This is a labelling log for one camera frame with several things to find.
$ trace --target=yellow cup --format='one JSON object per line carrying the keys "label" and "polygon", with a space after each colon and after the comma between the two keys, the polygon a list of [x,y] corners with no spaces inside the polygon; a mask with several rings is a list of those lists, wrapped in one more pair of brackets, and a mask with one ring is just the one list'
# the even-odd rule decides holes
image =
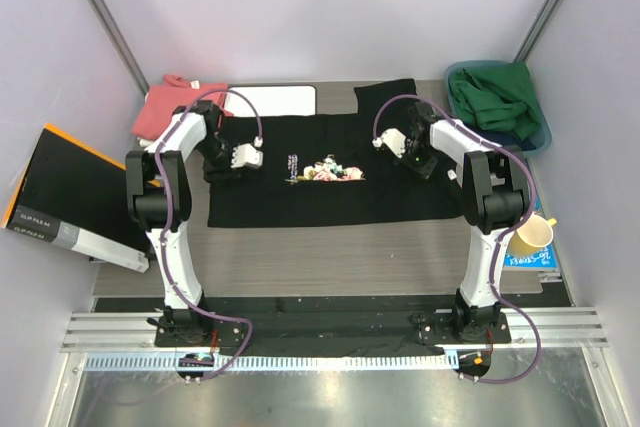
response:
{"label": "yellow cup", "polygon": [[556,223],[556,219],[547,220],[539,215],[532,215],[513,234],[507,252],[514,257],[527,257],[544,249],[553,240],[553,226]]}

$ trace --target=black fabric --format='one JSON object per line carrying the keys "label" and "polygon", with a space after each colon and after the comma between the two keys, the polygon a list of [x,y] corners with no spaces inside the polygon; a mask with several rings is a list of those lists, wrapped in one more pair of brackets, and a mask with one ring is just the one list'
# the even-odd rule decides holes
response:
{"label": "black fabric", "polygon": [[[319,227],[408,220],[443,219],[461,215],[450,194],[446,172],[452,162],[443,156],[433,176],[417,179],[395,165],[389,152],[373,148],[373,119],[380,106],[398,94],[415,94],[412,80],[385,82],[356,89],[358,113],[282,116],[262,119],[264,163],[242,179],[211,185],[210,227]],[[405,134],[406,107],[399,101],[387,109],[381,129],[397,127]],[[227,118],[221,136],[232,144],[255,136],[255,119]],[[290,156],[297,172],[332,154],[344,167],[358,167],[366,180],[289,183]]]}

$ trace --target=green cloth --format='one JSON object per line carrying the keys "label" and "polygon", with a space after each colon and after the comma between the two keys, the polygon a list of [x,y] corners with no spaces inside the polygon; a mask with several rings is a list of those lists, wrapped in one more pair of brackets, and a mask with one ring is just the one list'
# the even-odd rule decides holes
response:
{"label": "green cloth", "polygon": [[449,77],[449,87],[465,124],[521,140],[540,128],[540,104],[523,62],[459,70]]}

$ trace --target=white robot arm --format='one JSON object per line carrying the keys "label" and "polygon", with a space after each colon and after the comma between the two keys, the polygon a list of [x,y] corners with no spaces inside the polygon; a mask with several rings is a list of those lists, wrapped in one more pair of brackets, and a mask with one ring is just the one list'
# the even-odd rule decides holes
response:
{"label": "white robot arm", "polygon": [[165,132],[173,130],[169,140],[162,139],[144,151],[132,151],[127,155],[127,196],[130,215],[145,230],[155,251],[164,282],[163,322],[194,331],[202,330],[207,319],[190,311],[188,305],[175,292],[165,275],[162,265],[161,233],[167,221],[167,199],[163,187],[150,184],[158,176],[154,155],[160,152],[162,163],[171,184],[173,199],[173,223],[164,235],[166,260],[174,283],[193,305],[207,310],[202,286],[196,278],[187,242],[187,224],[191,215],[191,193],[187,182],[185,161],[194,149],[205,157],[205,175],[237,175],[242,168],[256,169],[262,165],[262,152],[257,147],[262,139],[256,137],[253,145],[246,143],[229,146],[217,135],[218,121],[222,115],[212,102],[199,102],[184,118],[180,109],[173,115]]}
{"label": "white robot arm", "polygon": [[[471,246],[467,270],[456,294],[459,338],[474,341],[495,325],[500,304],[490,282],[491,265],[498,238],[493,272],[493,287],[499,292],[506,247],[513,233],[502,234],[518,223],[529,207],[529,189],[524,174],[510,159],[463,134],[459,120],[437,120],[426,103],[410,107],[412,135],[407,138],[398,129],[388,129],[373,140],[376,148],[387,148],[399,162],[428,179],[440,151],[453,159],[462,191],[462,210],[471,226]],[[516,155],[517,148],[507,148]]]}

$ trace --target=white wall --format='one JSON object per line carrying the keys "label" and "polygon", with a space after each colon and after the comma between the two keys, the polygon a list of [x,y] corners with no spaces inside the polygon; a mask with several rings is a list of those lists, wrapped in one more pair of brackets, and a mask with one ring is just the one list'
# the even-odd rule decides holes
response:
{"label": "white wall", "polygon": [[150,82],[442,77],[510,60],[543,0],[106,0]]}
{"label": "white wall", "polygon": [[638,0],[564,0],[529,62],[554,136],[533,166],[546,209],[559,221],[564,269],[577,301],[597,308],[634,409],[640,404],[639,26]]}
{"label": "white wall", "polygon": [[[116,158],[141,103],[86,0],[0,0],[0,209],[45,122]],[[86,311],[96,268],[0,231],[0,423],[44,424],[72,311]]]}

